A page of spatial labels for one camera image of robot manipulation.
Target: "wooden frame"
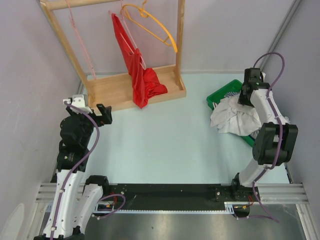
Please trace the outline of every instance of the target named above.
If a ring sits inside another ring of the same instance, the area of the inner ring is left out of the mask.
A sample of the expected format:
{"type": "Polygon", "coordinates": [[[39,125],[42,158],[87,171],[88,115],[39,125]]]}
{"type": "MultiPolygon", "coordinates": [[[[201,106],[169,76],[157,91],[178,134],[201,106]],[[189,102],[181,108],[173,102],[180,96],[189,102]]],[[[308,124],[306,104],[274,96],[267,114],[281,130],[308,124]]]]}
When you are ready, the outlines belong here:
{"type": "MultiPolygon", "coordinates": [[[[71,7],[81,7],[94,4],[102,4],[115,2],[119,0],[69,0],[71,7]]],[[[132,79],[128,73],[122,73],[107,77],[98,78],[95,80],[88,80],[87,76],[79,64],[79,61],[58,21],[54,11],[68,8],[65,0],[40,0],[40,5],[45,16],[51,23],[51,26],[59,38],[66,54],[68,55],[73,67],[76,70],[83,85],[87,89],[89,106],[98,112],[96,104],[104,104],[105,106],[112,106],[112,110],[121,110],[135,107],[132,101],[132,79]]],[[[184,32],[184,17],[185,17],[185,0],[178,0],[177,11],[177,37],[176,46],[178,52],[176,54],[175,64],[160,66],[153,68],[159,78],[159,81],[164,84],[168,93],[154,96],[149,99],[149,103],[158,103],[162,101],[183,98],[187,91],[184,82],[181,78],[181,58],[182,58],[182,41],[184,32]]]]}

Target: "white cloth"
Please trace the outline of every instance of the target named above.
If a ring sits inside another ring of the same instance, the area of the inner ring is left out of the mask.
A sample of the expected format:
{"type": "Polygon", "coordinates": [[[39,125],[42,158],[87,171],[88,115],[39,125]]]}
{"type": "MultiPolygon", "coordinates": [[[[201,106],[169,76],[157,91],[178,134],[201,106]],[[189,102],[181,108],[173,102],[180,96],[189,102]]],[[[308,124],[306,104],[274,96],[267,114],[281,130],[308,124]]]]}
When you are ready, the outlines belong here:
{"type": "Polygon", "coordinates": [[[258,113],[254,107],[238,103],[239,96],[223,98],[214,108],[211,115],[211,127],[219,129],[219,133],[233,133],[248,136],[261,128],[258,113]]]}

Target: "table surface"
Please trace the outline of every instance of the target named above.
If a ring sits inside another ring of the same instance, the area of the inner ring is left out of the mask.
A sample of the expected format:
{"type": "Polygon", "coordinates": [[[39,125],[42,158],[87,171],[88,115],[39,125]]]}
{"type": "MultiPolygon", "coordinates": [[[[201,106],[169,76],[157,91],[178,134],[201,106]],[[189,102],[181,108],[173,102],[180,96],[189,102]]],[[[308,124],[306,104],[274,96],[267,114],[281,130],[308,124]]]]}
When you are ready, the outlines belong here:
{"type": "MultiPolygon", "coordinates": [[[[239,136],[210,127],[206,98],[243,77],[183,74],[185,98],[113,112],[113,123],[99,128],[83,181],[103,175],[113,184],[230,184],[252,159],[252,148],[239,136]]],[[[89,149],[95,139],[94,130],[89,149]]],[[[260,183],[289,183],[284,166],[260,183]]]]}

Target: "orange hanger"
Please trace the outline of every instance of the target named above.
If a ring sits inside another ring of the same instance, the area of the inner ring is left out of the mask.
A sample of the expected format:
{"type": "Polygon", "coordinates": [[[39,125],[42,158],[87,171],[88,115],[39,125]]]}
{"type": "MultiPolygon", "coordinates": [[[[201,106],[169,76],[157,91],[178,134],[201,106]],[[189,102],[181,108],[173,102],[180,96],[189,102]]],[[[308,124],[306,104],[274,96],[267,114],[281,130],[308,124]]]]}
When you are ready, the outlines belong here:
{"type": "Polygon", "coordinates": [[[146,30],[148,33],[150,33],[152,36],[154,36],[156,39],[160,40],[162,43],[164,43],[167,46],[172,46],[175,53],[178,52],[177,49],[177,45],[176,42],[174,40],[174,38],[171,36],[170,32],[166,29],[166,27],[158,20],[156,19],[154,16],[152,16],[150,13],[148,13],[145,10],[145,4],[147,3],[148,0],[144,0],[144,2],[142,3],[142,7],[139,7],[137,5],[134,4],[124,4],[121,8],[121,14],[123,14],[127,19],[129,19],[130,21],[132,21],[133,23],[137,24],[139,27],[143,28],[144,30],[146,30]],[[141,17],[143,18],[152,18],[158,25],[160,25],[160,27],[165,31],[165,33],[167,34],[166,39],[162,39],[159,36],[157,36],[156,34],[154,34],[152,31],[150,31],[149,29],[147,29],[146,27],[142,26],[140,23],[138,23],[137,21],[133,20],[127,10],[127,7],[134,7],[136,9],[139,10],[139,13],[141,15],[141,17]]]}

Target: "wooden base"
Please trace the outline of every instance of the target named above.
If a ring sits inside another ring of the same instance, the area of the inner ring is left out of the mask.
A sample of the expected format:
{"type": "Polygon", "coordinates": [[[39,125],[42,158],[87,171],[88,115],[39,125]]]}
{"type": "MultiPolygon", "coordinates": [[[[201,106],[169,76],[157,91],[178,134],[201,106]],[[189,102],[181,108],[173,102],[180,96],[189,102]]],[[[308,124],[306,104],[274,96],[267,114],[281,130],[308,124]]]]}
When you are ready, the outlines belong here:
{"type": "MultiPolygon", "coordinates": [[[[149,99],[149,104],[168,101],[172,99],[184,98],[187,91],[180,76],[179,84],[176,84],[175,65],[155,67],[160,83],[166,86],[168,93],[154,96],[149,99]]],[[[122,110],[137,107],[133,102],[132,78],[128,73],[122,73],[96,80],[89,80],[94,93],[94,101],[89,95],[89,106],[99,114],[97,104],[105,107],[112,106],[112,110],[122,110]]]]}

